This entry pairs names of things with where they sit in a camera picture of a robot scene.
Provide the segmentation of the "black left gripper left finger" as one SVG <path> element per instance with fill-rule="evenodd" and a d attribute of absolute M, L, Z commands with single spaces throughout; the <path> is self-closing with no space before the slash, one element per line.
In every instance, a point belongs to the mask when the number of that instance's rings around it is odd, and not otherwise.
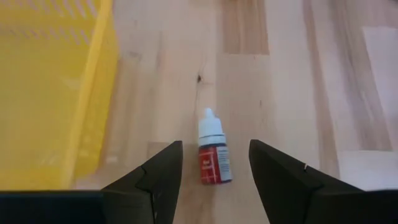
<path fill-rule="evenodd" d="M 182 180 L 183 144 L 174 141 L 101 190 L 106 224 L 172 224 Z"/>

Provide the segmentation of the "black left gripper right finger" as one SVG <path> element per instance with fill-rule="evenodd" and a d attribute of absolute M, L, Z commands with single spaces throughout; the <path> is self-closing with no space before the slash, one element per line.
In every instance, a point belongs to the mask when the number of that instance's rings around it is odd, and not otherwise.
<path fill-rule="evenodd" d="M 270 224 L 331 224 L 324 196 L 362 192 L 257 139 L 250 140 L 249 162 Z"/>

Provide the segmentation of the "small red-label dropper bottle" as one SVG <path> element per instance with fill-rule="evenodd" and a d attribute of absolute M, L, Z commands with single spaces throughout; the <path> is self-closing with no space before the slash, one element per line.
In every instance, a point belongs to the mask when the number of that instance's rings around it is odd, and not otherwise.
<path fill-rule="evenodd" d="M 211 108 L 205 109 L 204 117 L 198 122 L 198 157 L 202 184 L 232 181 L 226 136 L 221 120 Z"/>

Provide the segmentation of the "yellow plastic basket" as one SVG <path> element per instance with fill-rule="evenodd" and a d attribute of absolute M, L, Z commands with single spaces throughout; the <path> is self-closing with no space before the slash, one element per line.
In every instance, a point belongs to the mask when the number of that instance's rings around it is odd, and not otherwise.
<path fill-rule="evenodd" d="M 113 0 L 0 0 L 0 190 L 97 169 L 118 51 Z"/>

